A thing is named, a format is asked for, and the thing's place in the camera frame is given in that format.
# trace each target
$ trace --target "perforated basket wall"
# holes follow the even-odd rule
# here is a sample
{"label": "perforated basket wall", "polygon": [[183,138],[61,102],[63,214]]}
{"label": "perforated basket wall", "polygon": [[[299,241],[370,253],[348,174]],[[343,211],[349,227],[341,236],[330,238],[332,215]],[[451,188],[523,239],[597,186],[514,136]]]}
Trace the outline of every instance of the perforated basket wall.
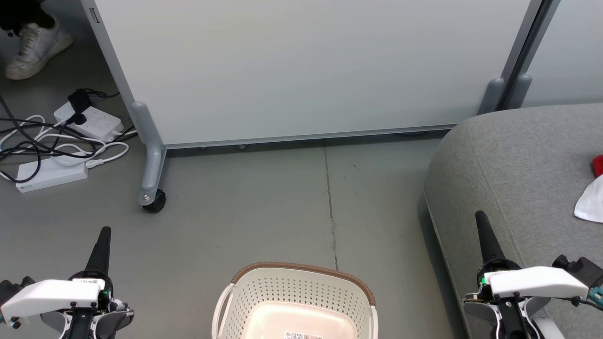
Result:
{"label": "perforated basket wall", "polygon": [[269,301],[301,303],[344,314],[356,325],[358,338],[369,339],[369,297],[372,299],[357,284],[340,277],[290,268],[255,268],[235,283],[220,339],[240,339],[251,310]]}

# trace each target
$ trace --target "laundry basket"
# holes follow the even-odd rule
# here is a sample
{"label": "laundry basket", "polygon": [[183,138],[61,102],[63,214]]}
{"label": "laundry basket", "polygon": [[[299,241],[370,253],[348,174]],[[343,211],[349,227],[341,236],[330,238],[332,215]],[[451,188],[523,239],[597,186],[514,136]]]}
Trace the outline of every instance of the laundry basket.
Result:
{"label": "laundry basket", "polygon": [[213,339],[377,339],[375,299],[349,274],[309,265],[258,262],[224,289]]}

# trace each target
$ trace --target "robotic arm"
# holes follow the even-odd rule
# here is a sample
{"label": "robotic arm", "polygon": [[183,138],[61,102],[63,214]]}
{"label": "robotic arm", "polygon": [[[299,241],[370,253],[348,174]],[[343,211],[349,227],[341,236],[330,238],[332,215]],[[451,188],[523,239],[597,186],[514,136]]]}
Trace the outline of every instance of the robotic arm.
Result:
{"label": "robotic arm", "polygon": [[86,269],[68,280],[21,284],[0,282],[0,322],[13,329],[21,318],[40,314],[42,321],[59,332],[59,339],[114,339],[132,323],[134,311],[113,297],[108,276],[111,228],[103,227]]}
{"label": "robotic arm", "polygon": [[475,218],[484,264],[477,275],[478,292],[466,294],[463,307],[493,325],[492,338],[563,339],[552,320],[532,319],[551,298],[603,311],[603,270],[597,265],[586,258],[568,262],[561,255],[553,267],[521,269],[505,258],[486,214],[478,211]]}

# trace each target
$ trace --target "red object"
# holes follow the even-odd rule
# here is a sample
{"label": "red object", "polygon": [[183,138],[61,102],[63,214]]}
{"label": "red object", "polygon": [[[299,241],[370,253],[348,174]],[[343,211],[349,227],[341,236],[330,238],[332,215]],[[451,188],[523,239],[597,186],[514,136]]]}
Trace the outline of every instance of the red object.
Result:
{"label": "red object", "polygon": [[603,156],[598,156],[593,159],[593,170],[595,170],[595,177],[603,175]]}

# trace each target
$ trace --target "brown basket rim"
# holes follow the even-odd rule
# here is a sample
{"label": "brown basket rim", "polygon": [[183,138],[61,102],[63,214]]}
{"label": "brown basket rim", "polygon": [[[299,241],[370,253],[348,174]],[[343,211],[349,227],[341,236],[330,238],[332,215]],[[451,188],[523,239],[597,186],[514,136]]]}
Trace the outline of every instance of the brown basket rim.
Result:
{"label": "brown basket rim", "polygon": [[308,272],[314,272],[314,273],[325,274],[328,276],[338,277],[338,278],[347,280],[349,282],[352,282],[356,286],[360,287],[360,289],[367,296],[368,303],[371,306],[375,306],[375,298],[373,296],[373,293],[368,288],[367,284],[365,284],[362,280],[358,279],[357,277],[354,277],[351,274],[347,274],[347,273],[343,273],[343,272],[335,271],[335,270],[330,270],[328,268],[312,266],[312,265],[292,264],[290,262],[277,262],[277,261],[256,262],[255,264],[247,265],[244,268],[242,268],[240,271],[238,271],[235,274],[235,276],[232,278],[231,283],[236,285],[236,283],[241,279],[241,277],[243,277],[243,275],[245,275],[248,272],[253,271],[257,268],[288,268],[290,270],[308,271]]}

